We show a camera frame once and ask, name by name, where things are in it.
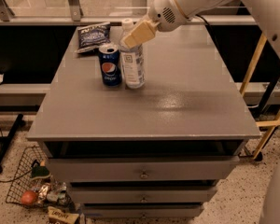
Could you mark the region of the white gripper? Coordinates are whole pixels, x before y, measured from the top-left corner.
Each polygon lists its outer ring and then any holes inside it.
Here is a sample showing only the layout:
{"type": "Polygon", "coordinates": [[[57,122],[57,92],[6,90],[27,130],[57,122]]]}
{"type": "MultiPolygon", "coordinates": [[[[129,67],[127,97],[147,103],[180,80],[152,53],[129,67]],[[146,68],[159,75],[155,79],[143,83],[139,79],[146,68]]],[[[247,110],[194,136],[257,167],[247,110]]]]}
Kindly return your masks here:
{"type": "Polygon", "coordinates": [[[123,29],[120,44],[127,49],[139,46],[155,37],[156,31],[171,32],[187,22],[182,8],[189,0],[154,0],[148,15],[137,23],[127,18],[121,22],[123,29]]]}

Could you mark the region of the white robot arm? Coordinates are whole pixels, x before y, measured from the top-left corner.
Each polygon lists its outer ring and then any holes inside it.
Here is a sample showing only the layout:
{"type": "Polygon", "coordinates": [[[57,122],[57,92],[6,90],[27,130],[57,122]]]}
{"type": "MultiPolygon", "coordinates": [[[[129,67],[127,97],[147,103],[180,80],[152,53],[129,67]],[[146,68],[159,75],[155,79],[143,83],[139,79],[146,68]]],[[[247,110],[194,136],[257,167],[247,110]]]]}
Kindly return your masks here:
{"type": "MultiPolygon", "coordinates": [[[[160,32],[173,31],[196,14],[227,0],[154,0],[148,13],[121,41],[127,48],[147,42],[160,32]]],[[[280,59],[280,0],[241,0],[280,59]]],[[[280,162],[269,183],[259,224],[280,224],[280,162]]]]}

